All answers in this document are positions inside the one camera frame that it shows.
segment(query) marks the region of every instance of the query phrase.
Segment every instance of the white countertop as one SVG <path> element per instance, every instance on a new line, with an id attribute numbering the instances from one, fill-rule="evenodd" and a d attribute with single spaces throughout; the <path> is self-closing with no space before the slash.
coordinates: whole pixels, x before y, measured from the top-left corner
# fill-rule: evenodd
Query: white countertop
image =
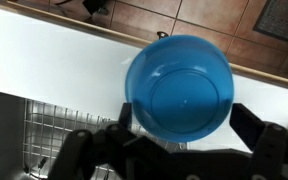
<path id="1" fill-rule="evenodd" d="M 141 49 L 0 9 L 0 92 L 116 119 Z M 288 126 L 288 89 L 234 75 L 234 102 Z M 228 124 L 193 149 L 248 151 Z"/>

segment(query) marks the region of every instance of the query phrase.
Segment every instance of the bowl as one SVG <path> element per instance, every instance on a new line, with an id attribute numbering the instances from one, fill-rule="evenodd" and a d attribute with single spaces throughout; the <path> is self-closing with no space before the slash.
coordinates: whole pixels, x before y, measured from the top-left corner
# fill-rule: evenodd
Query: bowl
<path id="1" fill-rule="evenodd" d="M 125 95 L 139 123 L 172 142 L 197 140 L 224 121 L 234 94 L 225 56 L 206 40 L 177 35 L 144 48 L 126 76 Z"/>

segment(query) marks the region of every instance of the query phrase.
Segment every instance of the wire grid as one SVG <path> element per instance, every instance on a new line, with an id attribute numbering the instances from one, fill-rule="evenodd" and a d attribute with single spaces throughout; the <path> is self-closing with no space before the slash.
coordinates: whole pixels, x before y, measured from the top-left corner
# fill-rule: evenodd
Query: wire grid
<path id="1" fill-rule="evenodd" d="M 100 126 L 109 118 L 93 116 L 64 107 L 50 105 L 33 100 L 25 101 L 23 159 L 24 167 L 29 168 L 31 176 L 46 178 L 52 164 L 59 153 L 68 133 L 75 129 L 87 129 L 92 133 L 99 130 Z M 132 124 L 131 131 L 137 136 L 145 135 L 169 152 L 187 149 L 185 143 L 172 143 L 159 140 L 150 135 L 139 125 Z M 43 168 L 38 164 L 43 158 L 47 161 Z M 102 165 L 96 168 L 92 180 L 120 178 L 109 168 Z"/>

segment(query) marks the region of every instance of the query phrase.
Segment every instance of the tile grout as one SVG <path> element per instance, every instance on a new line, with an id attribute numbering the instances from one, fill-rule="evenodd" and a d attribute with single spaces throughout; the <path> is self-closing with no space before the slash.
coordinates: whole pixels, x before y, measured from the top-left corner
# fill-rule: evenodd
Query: tile grout
<path id="1" fill-rule="evenodd" d="M 112 30 L 112 23 L 113 23 L 113 17 L 114 17 L 114 12 L 115 12 L 115 5 L 116 5 L 116 0 L 114 0 L 114 5 L 112 8 L 112 17 L 111 17 L 111 21 L 110 21 L 110 29 Z"/>
<path id="2" fill-rule="evenodd" d="M 177 21 L 177 18 L 178 18 L 178 14 L 180 13 L 180 10 L 181 10 L 182 2 L 183 2 L 183 0 L 181 0 L 180 5 L 178 6 L 177 13 L 176 13 L 175 20 L 174 20 L 174 24 L 173 24 L 173 27 L 172 27 L 170 35 L 173 35 L 175 24 L 176 24 L 176 21 Z"/>
<path id="3" fill-rule="evenodd" d="M 243 14 L 242 14 L 242 16 L 241 16 L 241 18 L 240 18 L 240 20 L 239 20 L 238 26 L 237 26 L 237 28 L 236 28 L 236 30 L 235 30 L 235 32 L 234 32 L 233 35 L 227 34 L 227 33 L 224 33 L 224 32 L 218 31 L 218 30 L 215 30 L 215 29 L 211 29 L 211 28 L 208 28 L 208 27 L 204 27 L 204 26 L 201 26 L 201 25 L 197 25 L 197 24 L 194 24 L 194 23 L 185 21 L 185 20 L 178 19 L 178 14 L 179 14 L 179 11 L 180 11 L 180 8 L 181 8 L 181 5 L 182 5 L 183 0 L 181 0 L 181 2 L 180 2 L 180 5 L 179 5 L 179 8 L 178 8 L 178 10 L 177 10 L 177 14 L 176 14 L 176 17 L 175 17 L 175 18 L 174 18 L 174 17 L 171 17 L 171 16 L 168 16 L 168 15 L 164 15 L 164 14 L 155 12 L 155 11 L 151 11 L 151 10 L 148 10 L 148 9 L 145 9 L 145 8 L 141 8 L 141 7 L 138 7 L 138 6 L 129 4 L 129 3 L 121 2 L 121 1 L 119 1 L 119 0 L 115 0 L 113 11 L 115 10 L 115 5 L 116 5 L 117 2 L 122 3 L 122 4 L 127 4 L 127 5 L 129 5 L 129 6 L 132 6 L 132 7 L 138 8 L 138 9 L 142 9 L 142 10 L 144 10 L 144 11 L 152 12 L 152 13 L 154 13 L 154 14 L 158 14 L 158 15 L 161 15 L 161 16 L 164 16 L 164 17 L 168 17 L 168 18 L 174 19 L 174 24 L 173 24 L 173 27 L 172 27 L 171 35 L 173 34 L 176 21 L 182 21 L 182 22 L 191 24 L 191 25 L 193 25 L 193 26 L 205 28 L 205 29 L 207 29 L 207 30 L 211 30 L 211 31 L 214 31 L 214 32 L 217 32 L 217 33 L 221 33 L 221 34 L 224 34 L 224 35 L 228 35 L 228 36 L 232 37 L 232 40 L 231 40 L 230 45 L 229 45 L 229 47 L 228 47 L 228 49 L 227 49 L 227 51 L 226 51 L 226 53 L 225 53 L 226 56 L 228 55 L 228 53 L 229 53 L 229 51 L 230 51 L 230 49 L 231 49 L 231 46 L 232 46 L 232 43 L 233 43 L 234 38 L 242 39 L 242 40 L 245 40 L 245 41 L 247 41 L 247 42 L 254 43 L 254 44 L 256 44 L 256 45 L 262 45 L 262 46 L 267 47 L 267 48 L 271 48 L 271 49 L 274 49 L 274 50 L 277 50 L 277 51 L 281 51 L 281 52 L 288 53 L 287 50 L 281 50 L 281 49 L 278 49 L 278 48 L 275 48 L 275 47 L 270 47 L 270 46 L 268 46 L 268 45 L 264 45 L 264 44 L 261 44 L 261 43 L 258 43 L 258 42 L 252 41 L 252 40 L 248 40 L 248 39 L 245 39 L 245 38 L 236 36 L 236 32 L 238 31 L 238 28 L 240 27 L 240 24 L 241 24 L 241 21 L 243 20 L 245 11 L 246 11 L 246 9 L 247 9 L 247 7 L 248 7 L 248 5 L 249 5 L 249 2 L 250 2 L 249 0 L 248 0 L 246 6 L 245 6 L 245 8 L 244 8 Z"/>
<path id="4" fill-rule="evenodd" d="M 265 68 L 270 68 L 270 69 L 273 69 L 275 70 L 276 72 L 279 72 L 280 69 L 277 68 L 277 67 L 274 67 L 274 66 L 271 66 L 269 64 L 263 64 L 261 62 L 257 62 L 257 61 L 252 61 L 252 60 L 248 60 L 249 62 L 251 63 L 255 63 L 256 65 L 260 65 L 262 67 L 265 67 Z M 240 63 L 235 63 L 235 62 L 232 62 L 233 64 L 237 64 L 237 65 L 240 65 L 240 66 L 243 66 L 243 67 L 248 67 L 248 68 L 251 68 L 251 69 L 254 69 L 254 70 L 258 70 L 258 71 L 261 71 L 261 72 L 266 72 L 266 73 L 269 73 L 269 74 L 274 74 L 274 73 L 270 73 L 270 72 L 267 72 L 267 71 L 263 71 L 263 70 L 259 70 L 258 68 L 255 68 L 255 67 L 249 67 L 249 66 L 246 66 L 245 64 L 240 64 Z"/>
<path id="5" fill-rule="evenodd" d="M 258 62 L 258 61 L 254 61 L 254 60 L 248 60 L 248 61 L 251 61 L 251 62 L 256 63 L 256 64 L 260 64 L 260 65 L 263 65 L 263 66 L 266 66 L 266 67 L 269 67 L 269 68 L 273 68 L 273 69 L 279 71 L 280 68 L 282 67 L 282 65 L 285 63 L 285 60 L 287 59 L 287 57 L 288 57 L 288 53 L 285 54 L 285 59 L 283 60 L 281 65 L 279 65 L 278 67 L 274 67 L 271 64 L 264 64 L 262 62 Z"/>
<path id="6" fill-rule="evenodd" d="M 281 63 L 281 65 L 278 67 L 277 71 L 278 73 L 281 73 L 281 70 L 282 70 L 282 67 L 284 66 L 284 64 L 286 63 L 286 59 L 288 57 L 288 54 L 286 54 L 284 60 L 283 60 L 283 63 Z"/>
<path id="7" fill-rule="evenodd" d="M 248 7 L 248 5 L 249 5 L 249 2 L 250 2 L 250 0 L 248 0 L 247 3 L 246 3 L 246 5 L 245 5 L 245 8 L 244 8 L 244 10 L 243 10 L 243 13 L 242 13 L 242 15 L 241 15 L 240 20 L 238 21 L 238 24 L 237 24 L 237 27 L 236 27 L 236 29 L 235 29 L 235 32 L 234 32 L 234 34 L 232 35 L 233 37 L 232 37 L 232 40 L 231 40 L 231 42 L 230 42 L 230 45 L 229 45 L 228 48 L 227 48 L 227 51 L 226 51 L 226 53 L 225 53 L 225 56 L 227 56 L 227 55 L 229 54 L 229 51 L 231 50 L 231 46 L 232 46 L 232 44 L 233 44 L 233 40 L 234 40 L 234 38 L 236 37 L 236 33 L 237 33 L 237 31 L 238 31 L 238 29 L 239 29 L 239 27 L 240 27 L 240 25 L 241 25 L 241 22 L 242 22 L 242 20 L 243 20 L 243 17 L 244 17 L 245 11 L 246 11 L 246 9 L 247 9 L 247 7 Z"/>
<path id="8" fill-rule="evenodd" d="M 51 12 L 51 10 L 50 10 L 50 6 L 51 6 L 51 0 L 48 0 L 47 12 Z"/>
<path id="9" fill-rule="evenodd" d="M 237 33 L 237 31 L 238 31 L 238 29 L 239 29 L 239 27 L 240 27 L 240 25 L 241 25 L 241 22 L 242 22 L 242 20 L 243 20 L 243 18 L 244 18 L 245 11 L 246 11 L 249 3 L 250 3 L 250 0 L 248 0 L 247 3 L 246 3 L 246 6 L 245 6 L 245 8 L 244 8 L 244 10 L 243 10 L 243 14 L 242 14 L 240 20 L 238 21 L 238 24 L 237 24 L 237 27 L 236 27 L 236 29 L 235 29 L 235 32 L 234 32 L 233 36 L 236 36 L 236 33 Z"/>
<path id="10" fill-rule="evenodd" d="M 161 15 L 161 16 L 165 16 L 165 17 L 174 19 L 174 17 L 172 17 L 172 16 L 169 16 L 169 15 L 166 15 L 166 14 L 162 14 L 162 13 L 159 13 L 159 12 L 156 12 L 156 11 L 152 11 L 152 10 L 149 10 L 149 9 L 145 9 L 145 8 L 142 8 L 142 7 L 139 7 L 139 6 L 135 6 L 133 4 L 129 4 L 129 3 L 126 3 L 126 2 L 123 2 L 123 1 L 116 0 L 116 2 L 119 2 L 119 3 L 122 3 L 122 4 L 126 4 L 126 5 L 129 5 L 129 6 L 144 10 L 144 11 L 148 11 L 148 12 L 151 12 L 151 13 L 154 13 L 154 14 L 158 14 L 158 15 Z"/>

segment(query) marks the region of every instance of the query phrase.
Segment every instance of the brown tile floor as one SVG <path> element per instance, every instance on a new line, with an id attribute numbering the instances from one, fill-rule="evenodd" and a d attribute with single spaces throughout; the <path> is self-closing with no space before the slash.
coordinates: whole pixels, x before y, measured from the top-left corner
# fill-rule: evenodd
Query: brown tile floor
<path id="1" fill-rule="evenodd" d="M 178 18 L 233 35 L 248 0 L 183 0 Z"/>
<path id="2" fill-rule="evenodd" d="M 266 0 L 110 0 L 108 15 L 92 16 L 83 0 L 12 1 L 149 41 L 157 31 L 198 36 L 232 63 L 288 78 L 288 42 L 253 31 Z"/>

